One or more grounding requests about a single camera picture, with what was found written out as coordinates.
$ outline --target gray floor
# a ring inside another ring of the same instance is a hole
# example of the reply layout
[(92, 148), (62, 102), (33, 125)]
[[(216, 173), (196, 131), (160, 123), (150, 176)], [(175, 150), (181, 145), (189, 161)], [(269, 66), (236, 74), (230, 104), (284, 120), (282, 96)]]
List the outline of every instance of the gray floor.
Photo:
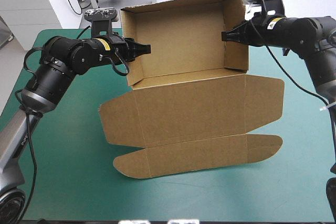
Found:
[(16, 39), (0, 49), (0, 114), (21, 72), (25, 51)]

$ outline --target corrugated cardboard edge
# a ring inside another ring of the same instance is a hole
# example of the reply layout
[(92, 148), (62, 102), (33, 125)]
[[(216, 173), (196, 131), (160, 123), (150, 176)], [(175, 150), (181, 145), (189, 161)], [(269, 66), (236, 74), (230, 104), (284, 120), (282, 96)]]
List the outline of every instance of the corrugated cardboard edge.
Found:
[(131, 13), (157, 12), (168, 8), (177, 8), (181, 6), (202, 5), (218, 3), (224, 0), (169, 0), (154, 4), (134, 5), (124, 7), (121, 10)]
[[(245, 9), (243, 0), (226, 0), (223, 2), (224, 31), (233, 29), (245, 20), (245, 12), (237, 11), (238, 5)], [(223, 42), (225, 45), (224, 67), (231, 69), (248, 70), (248, 45), (235, 42)]]
[[(131, 13), (120, 11), (121, 26), (124, 37), (130, 37), (137, 41), (137, 33), (135, 31), (135, 16)], [(128, 63), (131, 74), (127, 76), (128, 86), (131, 86), (144, 78), (141, 56), (137, 57), (134, 61)]]
[(235, 135), (147, 148), (116, 157), (114, 167), (132, 178), (153, 178), (260, 162), (275, 155), (282, 139), (275, 135)]

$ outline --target box flap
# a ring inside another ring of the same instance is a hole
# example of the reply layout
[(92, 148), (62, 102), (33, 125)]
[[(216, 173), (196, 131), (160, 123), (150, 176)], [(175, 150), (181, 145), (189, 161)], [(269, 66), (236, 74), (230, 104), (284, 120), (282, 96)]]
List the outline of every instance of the box flap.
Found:
[(99, 114), (106, 139), (120, 145), (145, 145), (133, 92), (102, 104)]
[[(225, 28), (223, 31), (229, 31), (234, 26), (239, 25), (245, 20), (243, 12), (243, 0), (226, 0), (223, 2), (223, 16)], [(232, 69), (248, 70), (248, 46), (235, 43), (224, 42), (225, 58), (224, 67)]]
[(107, 141), (155, 147), (247, 133), (282, 115), (282, 80), (241, 74), (133, 90), (106, 102)]
[(223, 0), (170, 0), (170, 1), (165, 1), (165, 2), (160, 2), (160, 3), (155, 3), (155, 4), (125, 7), (121, 10), (125, 10), (127, 12), (132, 12), (132, 13), (146, 13), (146, 12), (157, 12), (160, 10), (177, 8), (181, 6), (218, 3), (221, 1)]
[(132, 178), (152, 178), (263, 161), (280, 149), (274, 135), (235, 135), (164, 145), (116, 157), (113, 165)]

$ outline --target green tabletop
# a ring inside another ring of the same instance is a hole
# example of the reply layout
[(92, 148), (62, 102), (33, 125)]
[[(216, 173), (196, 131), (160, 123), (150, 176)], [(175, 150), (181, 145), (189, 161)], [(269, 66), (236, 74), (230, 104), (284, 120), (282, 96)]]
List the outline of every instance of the green tabletop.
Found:
[[(56, 35), (75, 38), (79, 32), (45, 30), (34, 46)], [(281, 50), (275, 53), (280, 58)], [(29, 66), (37, 68), (38, 59), (37, 52)], [(299, 83), (313, 90), (302, 60), (290, 54), (280, 61)], [(332, 176), (334, 155), (327, 112), (319, 112), (322, 104), (284, 77), (264, 48), (250, 48), (250, 69), (250, 74), (286, 81), (282, 118), (254, 131), (280, 135), (284, 140), (280, 151), (256, 164), (146, 180), (125, 177), (114, 169), (113, 159), (135, 148), (108, 144), (98, 114), (100, 104), (130, 90), (126, 79), (111, 66), (77, 76), (33, 134), (38, 176), (25, 219), (331, 221), (325, 184)], [(22, 72), (14, 90), (23, 88), (29, 78)], [(0, 130), (18, 105), (12, 94)], [(22, 189), (28, 194), (33, 173), (28, 149), (20, 165), (26, 177)]]

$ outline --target open cardboard box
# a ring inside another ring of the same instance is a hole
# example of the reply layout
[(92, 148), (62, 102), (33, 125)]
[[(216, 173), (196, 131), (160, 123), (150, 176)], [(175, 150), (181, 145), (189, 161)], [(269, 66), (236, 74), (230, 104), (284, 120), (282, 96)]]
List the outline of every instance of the open cardboard box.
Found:
[(151, 44), (130, 63), (132, 91), (100, 108), (107, 141), (142, 147), (114, 166), (150, 178), (273, 156), (282, 139), (247, 132), (282, 115), (283, 81), (250, 76), (248, 46), (221, 41), (242, 0), (173, 0), (126, 7), (123, 35)]

